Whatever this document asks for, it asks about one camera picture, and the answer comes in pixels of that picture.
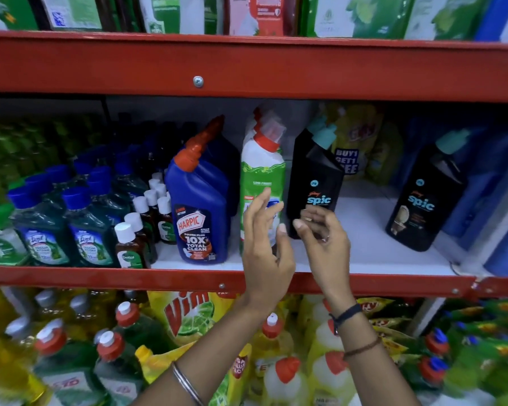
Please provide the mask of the person's left hand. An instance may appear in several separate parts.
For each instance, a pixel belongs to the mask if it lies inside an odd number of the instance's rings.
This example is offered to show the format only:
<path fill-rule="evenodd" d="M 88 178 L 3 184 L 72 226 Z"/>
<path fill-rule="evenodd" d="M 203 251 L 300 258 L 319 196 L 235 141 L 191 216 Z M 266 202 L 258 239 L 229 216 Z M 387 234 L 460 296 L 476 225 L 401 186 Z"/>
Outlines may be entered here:
<path fill-rule="evenodd" d="M 273 218 L 281 212 L 283 207 L 282 202 L 267 207 L 267 215 L 272 218 L 269 230 L 272 228 Z M 245 230 L 245 212 L 243 221 Z M 243 251 L 245 295 L 250 303 L 263 312 L 263 315 L 268 315 L 283 299 L 296 271 L 291 239 L 290 260 L 276 260 L 269 230 L 266 231 L 257 226 L 252 233 L 245 232 Z"/>

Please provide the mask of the white green toilet cleaner bottle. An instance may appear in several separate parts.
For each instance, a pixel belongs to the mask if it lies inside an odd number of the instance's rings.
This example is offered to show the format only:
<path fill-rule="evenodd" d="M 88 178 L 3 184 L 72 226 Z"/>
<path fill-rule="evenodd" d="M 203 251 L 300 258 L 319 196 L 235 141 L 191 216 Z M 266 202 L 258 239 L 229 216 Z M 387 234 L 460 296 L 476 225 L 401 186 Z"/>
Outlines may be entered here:
<path fill-rule="evenodd" d="M 245 127 L 245 137 L 243 146 L 259 132 L 269 121 L 275 120 L 280 122 L 281 118 L 275 113 L 267 103 L 260 103 L 254 108 L 252 114 L 248 117 Z"/>
<path fill-rule="evenodd" d="M 240 241 L 244 251 L 244 212 L 265 188 L 271 189 L 267 207 L 283 201 L 286 164 L 279 145 L 286 126 L 278 115 L 268 115 L 248 132 L 243 144 L 239 182 Z"/>

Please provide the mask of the black bottle with teal cap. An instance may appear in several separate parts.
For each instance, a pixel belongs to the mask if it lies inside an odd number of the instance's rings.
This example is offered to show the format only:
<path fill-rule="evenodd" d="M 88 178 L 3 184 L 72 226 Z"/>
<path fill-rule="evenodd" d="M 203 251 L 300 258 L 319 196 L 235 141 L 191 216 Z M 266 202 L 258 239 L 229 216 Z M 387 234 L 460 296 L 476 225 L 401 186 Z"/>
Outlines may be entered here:
<path fill-rule="evenodd" d="M 296 137 L 292 154 L 292 172 L 300 173 L 305 163 L 305 156 L 314 144 L 312 141 L 315 132 L 325 128 L 327 117 L 315 116 L 303 131 Z"/>
<path fill-rule="evenodd" d="M 417 252 L 431 247 L 467 188 L 454 154 L 469 136 L 449 131 L 420 150 L 385 228 L 391 238 Z"/>
<path fill-rule="evenodd" d="M 334 124 L 328 124 L 315 132 L 312 138 L 314 144 L 305 156 L 301 172 L 293 173 L 291 166 L 289 192 L 285 203 L 289 222 L 300 218 L 301 210 L 308 205 L 335 211 L 345 175 L 330 151 L 336 139 L 335 130 Z"/>

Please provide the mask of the white shelf board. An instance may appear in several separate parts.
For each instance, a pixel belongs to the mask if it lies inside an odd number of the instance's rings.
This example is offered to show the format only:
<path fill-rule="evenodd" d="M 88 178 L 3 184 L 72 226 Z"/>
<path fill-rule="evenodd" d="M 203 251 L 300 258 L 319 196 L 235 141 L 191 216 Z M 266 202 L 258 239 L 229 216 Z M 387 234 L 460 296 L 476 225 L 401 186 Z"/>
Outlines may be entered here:
<path fill-rule="evenodd" d="M 396 200 L 386 197 L 384 188 L 369 181 L 347 181 L 341 187 L 335 214 L 351 241 L 352 274 L 454 275 L 450 262 L 434 246 L 416 252 L 391 238 L 385 231 Z M 217 265 L 185 262 L 176 245 L 157 244 L 157 270 L 240 271 L 240 215 L 231 221 L 229 255 Z"/>

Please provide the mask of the yellow dishwash bottle red cap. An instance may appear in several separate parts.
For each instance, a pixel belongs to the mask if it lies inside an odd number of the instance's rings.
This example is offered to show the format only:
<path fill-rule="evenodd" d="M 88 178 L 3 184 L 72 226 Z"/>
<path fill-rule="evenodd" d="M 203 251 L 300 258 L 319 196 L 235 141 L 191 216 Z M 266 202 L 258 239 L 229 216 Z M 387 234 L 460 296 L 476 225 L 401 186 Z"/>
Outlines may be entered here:
<path fill-rule="evenodd" d="M 278 360 L 294 353 L 291 334 L 284 328 L 284 320 L 272 312 L 251 341 L 253 375 L 262 378 Z"/>
<path fill-rule="evenodd" d="M 328 326 L 331 320 L 327 301 L 320 294 L 306 294 L 303 296 L 297 315 L 300 348 L 308 357 L 316 331 L 320 325 Z"/>
<path fill-rule="evenodd" d="M 348 406 L 356 394 L 343 351 L 330 351 L 317 358 L 307 376 L 309 406 Z"/>
<path fill-rule="evenodd" d="M 279 359 L 265 371 L 262 406 L 308 406 L 309 390 L 296 356 Z"/>

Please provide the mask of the black wrist thread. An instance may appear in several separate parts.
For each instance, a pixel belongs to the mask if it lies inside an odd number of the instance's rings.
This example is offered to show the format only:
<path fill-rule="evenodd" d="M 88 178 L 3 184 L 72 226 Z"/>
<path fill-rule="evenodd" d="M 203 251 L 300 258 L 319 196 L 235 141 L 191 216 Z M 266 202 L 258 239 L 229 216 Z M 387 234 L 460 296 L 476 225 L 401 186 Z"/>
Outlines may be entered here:
<path fill-rule="evenodd" d="M 362 307 L 361 307 L 361 304 L 359 304 L 359 303 L 356 303 L 355 305 L 351 306 L 350 308 L 348 308 L 343 313 L 341 313 L 340 315 L 337 315 L 337 316 L 334 316 L 330 312 L 329 315 L 330 315 L 330 319 L 333 324 L 333 326 L 331 326 L 333 334 L 335 336 L 338 336 L 339 335 L 339 333 L 338 333 L 339 327 L 345 321 L 349 320 L 350 318 L 352 318 L 353 316 L 355 316 L 356 314 L 359 314 L 361 312 L 362 312 Z"/>

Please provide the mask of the yellow green bottle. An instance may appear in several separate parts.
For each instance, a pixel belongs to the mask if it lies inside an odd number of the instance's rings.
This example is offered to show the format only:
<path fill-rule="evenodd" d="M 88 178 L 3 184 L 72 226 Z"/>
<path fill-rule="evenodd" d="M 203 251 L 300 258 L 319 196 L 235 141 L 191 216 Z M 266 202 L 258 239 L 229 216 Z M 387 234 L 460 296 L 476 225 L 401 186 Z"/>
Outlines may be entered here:
<path fill-rule="evenodd" d="M 404 152 L 404 138 L 396 122 L 382 125 L 368 157 L 366 177 L 378 186 L 389 184 Z"/>

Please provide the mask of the stack of yellow packets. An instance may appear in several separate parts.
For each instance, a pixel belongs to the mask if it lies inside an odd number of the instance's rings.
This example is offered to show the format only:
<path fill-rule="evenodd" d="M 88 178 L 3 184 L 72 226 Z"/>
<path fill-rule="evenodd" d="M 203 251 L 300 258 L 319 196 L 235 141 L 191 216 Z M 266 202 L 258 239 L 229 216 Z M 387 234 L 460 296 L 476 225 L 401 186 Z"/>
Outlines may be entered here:
<path fill-rule="evenodd" d="M 357 299 L 362 312 L 390 356 L 408 353 L 413 338 L 404 333 L 414 314 L 413 299 L 362 297 Z"/>

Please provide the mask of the group of dark bottles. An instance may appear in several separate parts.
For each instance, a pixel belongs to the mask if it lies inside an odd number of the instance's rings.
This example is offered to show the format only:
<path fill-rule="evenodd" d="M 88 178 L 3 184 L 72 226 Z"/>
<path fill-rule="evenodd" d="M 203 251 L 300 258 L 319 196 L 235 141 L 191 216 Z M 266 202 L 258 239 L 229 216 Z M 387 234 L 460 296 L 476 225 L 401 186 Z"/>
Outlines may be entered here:
<path fill-rule="evenodd" d="M 186 141 L 199 132 L 199 125 L 191 121 L 135 122 L 131 113 L 120 112 L 111 124 L 111 132 L 109 165 L 116 169 L 117 164 L 126 164 L 148 182 L 154 173 L 165 173 Z"/>

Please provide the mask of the silver bangle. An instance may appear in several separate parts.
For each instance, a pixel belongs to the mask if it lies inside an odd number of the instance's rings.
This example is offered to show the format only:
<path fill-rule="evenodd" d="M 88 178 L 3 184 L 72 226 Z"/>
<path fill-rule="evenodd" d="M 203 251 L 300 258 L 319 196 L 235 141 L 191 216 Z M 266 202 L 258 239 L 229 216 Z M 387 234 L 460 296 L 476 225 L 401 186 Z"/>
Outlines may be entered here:
<path fill-rule="evenodd" d="M 187 379 L 187 377 L 180 371 L 179 367 L 176 365 L 176 362 L 171 362 L 170 368 L 172 370 L 172 373 L 177 380 L 177 382 L 180 384 L 180 386 L 184 389 L 186 393 L 189 394 L 190 398 L 194 402 L 196 406 L 205 406 L 201 397 L 199 396 L 196 389 L 193 387 L 193 385 L 190 383 L 190 381 Z"/>

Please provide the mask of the pile of green spouted pouches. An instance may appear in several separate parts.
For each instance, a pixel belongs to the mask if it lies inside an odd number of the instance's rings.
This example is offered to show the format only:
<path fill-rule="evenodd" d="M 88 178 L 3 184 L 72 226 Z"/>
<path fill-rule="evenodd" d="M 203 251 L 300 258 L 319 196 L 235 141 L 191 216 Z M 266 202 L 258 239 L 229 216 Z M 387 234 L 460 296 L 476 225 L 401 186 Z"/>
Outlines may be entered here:
<path fill-rule="evenodd" d="M 421 406 L 508 406 L 508 299 L 443 311 L 397 365 Z"/>

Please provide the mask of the green leaf print pouch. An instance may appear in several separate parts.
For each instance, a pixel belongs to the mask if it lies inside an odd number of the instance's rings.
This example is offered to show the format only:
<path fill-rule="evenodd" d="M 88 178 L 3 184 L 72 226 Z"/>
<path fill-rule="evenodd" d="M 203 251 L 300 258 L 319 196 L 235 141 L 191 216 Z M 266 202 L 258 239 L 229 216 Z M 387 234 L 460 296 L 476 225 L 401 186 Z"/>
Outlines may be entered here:
<path fill-rule="evenodd" d="M 403 39 L 414 0 L 302 0 L 298 34 Z"/>
<path fill-rule="evenodd" d="M 471 40 L 491 0 L 414 0 L 405 40 Z"/>

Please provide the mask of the dark brown bottles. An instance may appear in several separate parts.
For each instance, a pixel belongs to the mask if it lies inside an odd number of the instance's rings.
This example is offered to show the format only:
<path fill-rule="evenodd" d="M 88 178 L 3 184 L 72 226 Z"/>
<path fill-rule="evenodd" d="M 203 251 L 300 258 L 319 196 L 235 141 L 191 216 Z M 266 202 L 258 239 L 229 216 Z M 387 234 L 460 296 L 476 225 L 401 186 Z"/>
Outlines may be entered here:
<path fill-rule="evenodd" d="M 103 32 L 145 33 L 139 0 L 95 0 Z"/>

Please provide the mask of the white green refill pack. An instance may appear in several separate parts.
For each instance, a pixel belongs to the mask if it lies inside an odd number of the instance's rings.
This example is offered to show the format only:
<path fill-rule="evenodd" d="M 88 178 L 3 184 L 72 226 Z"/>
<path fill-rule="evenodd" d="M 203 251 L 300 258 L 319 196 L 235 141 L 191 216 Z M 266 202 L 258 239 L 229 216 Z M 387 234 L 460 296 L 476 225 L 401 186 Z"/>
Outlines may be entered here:
<path fill-rule="evenodd" d="M 103 31 L 96 0 L 41 0 L 53 31 Z"/>

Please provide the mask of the blue white pouch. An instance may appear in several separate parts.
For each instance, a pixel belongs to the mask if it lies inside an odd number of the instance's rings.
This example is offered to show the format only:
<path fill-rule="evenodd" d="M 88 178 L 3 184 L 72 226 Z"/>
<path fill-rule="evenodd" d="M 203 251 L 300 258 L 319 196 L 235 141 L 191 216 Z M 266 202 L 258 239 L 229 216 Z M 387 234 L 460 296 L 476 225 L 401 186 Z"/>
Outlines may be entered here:
<path fill-rule="evenodd" d="M 473 41 L 508 44 L 508 0 L 490 0 Z"/>

